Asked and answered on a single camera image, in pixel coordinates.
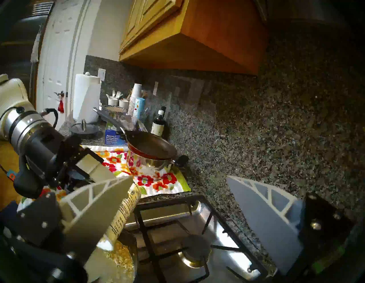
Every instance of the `granite backsplash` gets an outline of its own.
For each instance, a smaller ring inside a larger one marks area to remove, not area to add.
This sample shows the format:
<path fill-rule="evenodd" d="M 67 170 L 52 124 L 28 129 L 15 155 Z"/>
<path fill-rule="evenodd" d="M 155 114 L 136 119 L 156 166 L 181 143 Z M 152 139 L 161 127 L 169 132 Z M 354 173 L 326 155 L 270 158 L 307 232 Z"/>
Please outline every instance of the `granite backsplash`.
<path fill-rule="evenodd" d="M 100 92 L 100 100 L 103 105 L 108 104 L 106 93 L 111 95 L 114 89 L 115 92 L 121 91 L 127 96 L 128 90 L 133 87 L 134 83 L 140 83 L 142 81 L 141 68 L 87 55 L 84 73 L 90 72 L 92 76 L 97 76 L 99 68 L 106 70 L 105 80 L 101 82 Z"/>
<path fill-rule="evenodd" d="M 188 184 L 243 227 L 227 175 L 297 197 L 314 191 L 350 218 L 362 215 L 364 62 L 343 34 L 311 26 L 272 31 L 257 77 L 146 70 L 93 56 L 87 56 L 85 71 L 107 70 L 104 102 L 111 89 L 125 92 L 141 82 L 149 93 L 149 129 L 166 106 L 164 135 L 190 157 Z"/>

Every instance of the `door handle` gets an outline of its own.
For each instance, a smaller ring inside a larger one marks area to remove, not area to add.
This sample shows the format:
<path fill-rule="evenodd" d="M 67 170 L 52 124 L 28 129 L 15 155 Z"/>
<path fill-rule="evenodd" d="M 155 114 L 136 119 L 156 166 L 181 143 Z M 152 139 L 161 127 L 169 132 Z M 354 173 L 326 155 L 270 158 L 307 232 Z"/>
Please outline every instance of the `door handle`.
<path fill-rule="evenodd" d="M 63 97 L 65 96 L 64 91 L 61 91 L 60 93 L 55 92 L 55 94 L 56 94 L 57 96 L 61 96 L 61 98 L 63 98 Z"/>

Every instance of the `wall outlet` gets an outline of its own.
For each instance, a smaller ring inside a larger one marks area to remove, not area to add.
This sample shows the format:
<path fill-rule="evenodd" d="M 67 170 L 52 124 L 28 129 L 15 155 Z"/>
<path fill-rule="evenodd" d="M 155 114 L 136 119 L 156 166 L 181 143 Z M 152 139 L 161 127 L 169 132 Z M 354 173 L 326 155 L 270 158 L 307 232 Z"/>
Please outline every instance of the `wall outlet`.
<path fill-rule="evenodd" d="M 105 69 L 99 69 L 99 71 L 97 72 L 97 76 L 100 78 L 100 80 L 104 81 L 105 80 L 105 72 L 107 70 Z"/>
<path fill-rule="evenodd" d="M 155 87 L 153 88 L 153 95 L 156 96 L 157 94 L 157 86 L 158 86 L 158 81 L 155 81 Z"/>

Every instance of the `wooden floor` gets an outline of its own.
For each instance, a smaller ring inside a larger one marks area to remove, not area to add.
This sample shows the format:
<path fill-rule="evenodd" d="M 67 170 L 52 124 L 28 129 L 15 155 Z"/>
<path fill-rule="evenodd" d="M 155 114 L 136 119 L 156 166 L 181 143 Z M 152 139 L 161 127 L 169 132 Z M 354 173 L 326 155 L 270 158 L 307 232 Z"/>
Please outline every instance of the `wooden floor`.
<path fill-rule="evenodd" d="M 9 142 L 0 141 L 0 164 L 5 170 L 12 169 L 18 172 L 18 158 L 18 155 Z M 21 196 L 15 191 L 13 182 L 0 169 L 0 210 L 6 207 L 12 200 L 19 203 Z"/>

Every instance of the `light switch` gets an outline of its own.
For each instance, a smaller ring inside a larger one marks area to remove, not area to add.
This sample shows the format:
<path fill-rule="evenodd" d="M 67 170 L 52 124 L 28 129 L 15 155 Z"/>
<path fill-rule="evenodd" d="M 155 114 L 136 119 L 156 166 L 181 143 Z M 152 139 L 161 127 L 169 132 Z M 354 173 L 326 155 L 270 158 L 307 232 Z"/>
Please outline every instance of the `light switch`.
<path fill-rule="evenodd" d="M 105 72 L 107 70 L 105 69 L 99 69 L 99 71 L 97 72 L 97 76 L 100 78 L 100 80 L 104 81 L 105 80 Z"/>

